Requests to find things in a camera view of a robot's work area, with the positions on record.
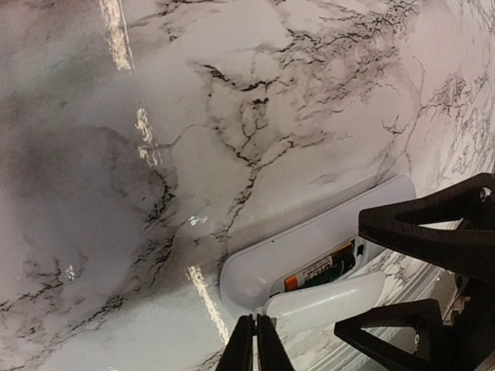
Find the white battery cover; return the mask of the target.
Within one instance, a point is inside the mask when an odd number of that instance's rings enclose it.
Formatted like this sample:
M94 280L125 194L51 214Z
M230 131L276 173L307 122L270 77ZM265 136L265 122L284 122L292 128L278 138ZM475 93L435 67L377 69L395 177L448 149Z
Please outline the white battery cover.
M261 313L275 320L281 332L325 327L372 309L384 289L385 274L375 271L344 281L278 294Z

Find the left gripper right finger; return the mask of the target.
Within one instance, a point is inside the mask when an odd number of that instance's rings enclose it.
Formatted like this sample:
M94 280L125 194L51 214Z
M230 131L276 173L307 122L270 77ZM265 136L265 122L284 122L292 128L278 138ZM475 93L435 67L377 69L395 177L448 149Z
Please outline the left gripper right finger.
M261 371L294 371L294 367L267 315L257 316L258 369Z

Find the black green AAA battery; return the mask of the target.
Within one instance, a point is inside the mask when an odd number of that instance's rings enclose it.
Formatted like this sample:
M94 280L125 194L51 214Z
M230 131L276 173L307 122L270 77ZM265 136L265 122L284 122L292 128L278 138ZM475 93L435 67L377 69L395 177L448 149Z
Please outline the black green AAA battery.
M355 267L355 265L356 259L354 255L347 254L337 264L324 271L319 276L309 279L299 288L312 288L322 284L334 282L336 279L342 277L348 271L351 271Z

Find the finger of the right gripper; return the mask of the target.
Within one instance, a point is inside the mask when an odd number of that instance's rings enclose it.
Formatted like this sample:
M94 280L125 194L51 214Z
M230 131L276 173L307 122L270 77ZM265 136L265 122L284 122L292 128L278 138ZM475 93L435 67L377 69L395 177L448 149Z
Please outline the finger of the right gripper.
M494 281L494 175L480 173L431 195L362 209L370 242L485 282Z
M467 301L442 319L434 299L373 308L337 322L335 335L387 370L493 370L494 304Z

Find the gold AAA battery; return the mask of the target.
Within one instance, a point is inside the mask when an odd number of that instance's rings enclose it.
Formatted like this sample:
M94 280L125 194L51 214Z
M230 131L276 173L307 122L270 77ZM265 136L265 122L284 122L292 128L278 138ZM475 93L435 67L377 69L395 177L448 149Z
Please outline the gold AAA battery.
M347 254L354 255L354 248L355 241L351 240L333 252L319 258L309 266L304 267L299 271L296 271L294 274L286 277L283 281L285 292L300 289L299 287L309 279L319 276L321 273L337 264Z

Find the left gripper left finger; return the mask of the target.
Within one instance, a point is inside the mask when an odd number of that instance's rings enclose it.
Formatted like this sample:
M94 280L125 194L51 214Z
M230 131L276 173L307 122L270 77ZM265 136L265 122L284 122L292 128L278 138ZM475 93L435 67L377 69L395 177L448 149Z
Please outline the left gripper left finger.
M252 315L242 315L234 327L216 371L252 371L255 324Z

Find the white remote control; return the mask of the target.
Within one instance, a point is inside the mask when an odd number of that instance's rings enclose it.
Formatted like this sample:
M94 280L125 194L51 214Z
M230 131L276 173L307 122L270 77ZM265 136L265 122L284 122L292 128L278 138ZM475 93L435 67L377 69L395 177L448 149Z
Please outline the white remote control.
M265 304L275 281L335 250L357 235L362 209L411 200L413 181L406 175L382 182L273 237L244 248L225 261L220 274L222 304L232 316Z

